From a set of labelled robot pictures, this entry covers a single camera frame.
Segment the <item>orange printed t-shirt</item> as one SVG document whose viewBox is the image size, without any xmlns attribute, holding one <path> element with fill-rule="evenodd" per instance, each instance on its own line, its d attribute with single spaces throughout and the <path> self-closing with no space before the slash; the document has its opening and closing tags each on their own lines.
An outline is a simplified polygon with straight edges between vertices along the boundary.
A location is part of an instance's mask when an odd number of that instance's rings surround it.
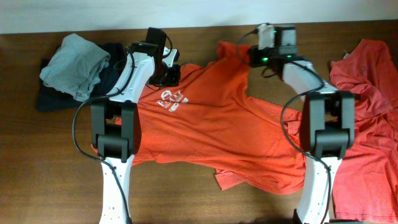
<svg viewBox="0 0 398 224">
<path fill-rule="evenodd" d="M 215 169 L 222 190 L 246 182 L 273 194 L 303 187 L 301 113 L 248 96 L 248 47 L 220 42 L 218 59 L 181 68 L 179 86 L 144 88 L 138 102 L 141 146 L 134 164 L 189 162 Z"/>
</svg>

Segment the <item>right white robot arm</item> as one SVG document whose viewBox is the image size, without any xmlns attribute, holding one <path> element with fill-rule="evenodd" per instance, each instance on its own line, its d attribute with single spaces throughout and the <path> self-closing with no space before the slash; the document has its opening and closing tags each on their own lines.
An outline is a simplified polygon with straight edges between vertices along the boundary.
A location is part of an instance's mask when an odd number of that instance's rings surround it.
<svg viewBox="0 0 398 224">
<path fill-rule="evenodd" d="M 306 158 L 302 196 L 293 223 L 331 223 L 329 206 L 336 173 L 354 143 L 356 96 L 324 80 L 312 63 L 276 47 L 249 48 L 249 66 L 270 69 L 304 102 L 299 126 L 300 143 L 292 147 Z"/>
</svg>

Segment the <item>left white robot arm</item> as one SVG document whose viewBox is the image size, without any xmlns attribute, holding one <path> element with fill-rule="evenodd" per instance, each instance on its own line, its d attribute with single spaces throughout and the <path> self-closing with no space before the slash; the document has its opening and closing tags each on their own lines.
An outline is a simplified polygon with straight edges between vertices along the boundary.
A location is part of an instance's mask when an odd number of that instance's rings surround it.
<svg viewBox="0 0 398 224">
<path fill-rule="evenodd" d="M 91 141 L 103 171 L 100 223 L 130 223 L 128 195 L 132 162 L 141 144 L 137 103 L 147 85 L 178 86 L 179 51 L 161 29 L 150 27 L 146 38 L 126 50 L 126 62 L 105 98 L 91 104 Z"/>
</svg>

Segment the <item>folded grey t-shirt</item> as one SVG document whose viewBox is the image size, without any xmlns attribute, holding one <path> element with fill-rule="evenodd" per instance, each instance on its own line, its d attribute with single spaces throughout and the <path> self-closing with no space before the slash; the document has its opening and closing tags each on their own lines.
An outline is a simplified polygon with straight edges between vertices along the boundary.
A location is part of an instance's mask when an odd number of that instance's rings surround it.
<svg viewBox="0 0 398 224">
<path fill-rule="evenodd" d="M 109 66 L 110 53 L 77 34 L 63 38 L 61 46 L 40 72 L 44 85 L 71 95 L 74 100 L 86 101 L 100 72 Z"/>
</svg>

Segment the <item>folded navy garment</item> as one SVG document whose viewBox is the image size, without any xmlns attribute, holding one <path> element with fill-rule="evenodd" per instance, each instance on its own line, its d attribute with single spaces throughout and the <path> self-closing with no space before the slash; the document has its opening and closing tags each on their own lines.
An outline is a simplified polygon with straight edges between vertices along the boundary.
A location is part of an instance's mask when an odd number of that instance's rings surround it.
<svg viewBox="0 0 398 224">
<path fill-rule="evenodd" d="M 109 65 L 99 73 L 100 82 L 94 86 L 91 97 L 102 96 L 109 92 L 121 76 L 126 64 L 126 53 L 121 43 L 105 43 L 100 48 L 110 53 Z M 40 112 L 65 110 L 77 108 L 82 104 L 75 100 L 68 93 L 62 93 L 54 88 L 46 87 L 43 81 L 39 80 L 39 92 L 36 101 L 36 110 Z"/>
</svg>

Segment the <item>red t-shirt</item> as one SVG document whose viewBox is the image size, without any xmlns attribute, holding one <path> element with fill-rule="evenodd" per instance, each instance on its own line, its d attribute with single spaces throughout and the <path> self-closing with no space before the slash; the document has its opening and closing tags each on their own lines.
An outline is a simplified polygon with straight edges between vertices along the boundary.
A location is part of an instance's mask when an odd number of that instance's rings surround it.
<svg viewBox="0 0 398 224">
<path fill-rule="evenodd" d="M 355 141 L 333 186 L 335 217 L 397 223 L 397 69 L 387 44 L 363 39 L 331 63 L 330 80 L 360 96 Z"/>
</svg>

